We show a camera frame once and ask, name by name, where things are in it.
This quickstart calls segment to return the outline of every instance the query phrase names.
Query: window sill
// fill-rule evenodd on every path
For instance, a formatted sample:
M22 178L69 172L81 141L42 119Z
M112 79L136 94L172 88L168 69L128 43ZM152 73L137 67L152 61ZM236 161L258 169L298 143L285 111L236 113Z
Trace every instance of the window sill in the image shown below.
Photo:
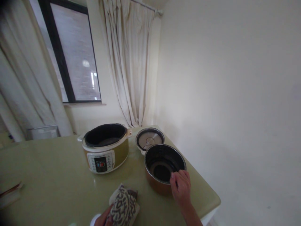
M88 103L63 103L64 107L85 107L85 106L106 106L107 104L100 102L88 102Z

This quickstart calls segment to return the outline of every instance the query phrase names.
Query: digital display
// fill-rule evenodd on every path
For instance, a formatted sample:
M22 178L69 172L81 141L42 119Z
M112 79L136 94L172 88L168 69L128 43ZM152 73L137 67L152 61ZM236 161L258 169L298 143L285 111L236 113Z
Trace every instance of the digital display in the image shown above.
M107 171L106 157L94 158L94 161L98 173Z

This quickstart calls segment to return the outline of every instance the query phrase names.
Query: window glass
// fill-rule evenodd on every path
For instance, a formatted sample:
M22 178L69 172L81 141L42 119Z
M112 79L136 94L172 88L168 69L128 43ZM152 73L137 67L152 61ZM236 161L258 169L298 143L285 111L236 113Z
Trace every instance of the window glass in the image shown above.
M88 15L51 3L76 100L100 100Z

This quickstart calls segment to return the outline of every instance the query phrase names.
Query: curtain rod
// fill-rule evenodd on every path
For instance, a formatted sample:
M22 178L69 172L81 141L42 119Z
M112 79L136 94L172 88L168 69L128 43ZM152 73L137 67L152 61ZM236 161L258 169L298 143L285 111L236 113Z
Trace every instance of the curtain rod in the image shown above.
M150 10L152 10L152 11L154 11L155 13L159 14L160 16L163 15L163 10L162 10L162 9L160 9L160 10L155 9L155 8L153 8L153 7L149 6L149 5L146 5L146 4L143 3L143 2L139 2L139 1L137 1L137 0L131 0L131 1L132 1L132 2L136 2L136 3L140 4L140 5L142 5L142 6L146 7L146 8L148 8L148 9L150 9Z

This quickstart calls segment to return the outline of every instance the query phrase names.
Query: window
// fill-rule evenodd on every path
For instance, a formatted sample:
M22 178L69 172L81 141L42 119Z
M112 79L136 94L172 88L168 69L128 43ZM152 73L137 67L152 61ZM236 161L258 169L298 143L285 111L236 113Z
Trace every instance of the window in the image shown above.
M66 0L30 0L63 102L101 102L88 9Z

